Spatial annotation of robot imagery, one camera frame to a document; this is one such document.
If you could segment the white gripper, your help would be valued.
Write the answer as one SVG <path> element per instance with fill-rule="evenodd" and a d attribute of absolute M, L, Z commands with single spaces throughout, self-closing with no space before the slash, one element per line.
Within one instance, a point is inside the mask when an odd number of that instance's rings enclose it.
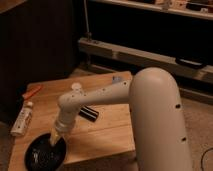
<path fill-rule="evenodd" d="M 70 132 L 75 126 L 76 120 L 59 120 L 55 121 L 55 130 L 59 134 L 67 134 Z M 52 133 L 50 136 L 50 145 L 55 146 L 57 142 L 62 138 L 58 133 Z"/>

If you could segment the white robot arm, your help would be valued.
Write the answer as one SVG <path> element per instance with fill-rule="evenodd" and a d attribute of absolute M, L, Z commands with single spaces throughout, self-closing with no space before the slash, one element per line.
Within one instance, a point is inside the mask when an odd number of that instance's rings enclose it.
<path fill-rule="evenodd" d="M 140 171 L 193 171 L 179 87 L 168 71 L 158 67 L 103 88 L 61 95 L 50 143 L 56 144 L 73 129 L 82 107 L 111 104 L 129 106 Z"/>

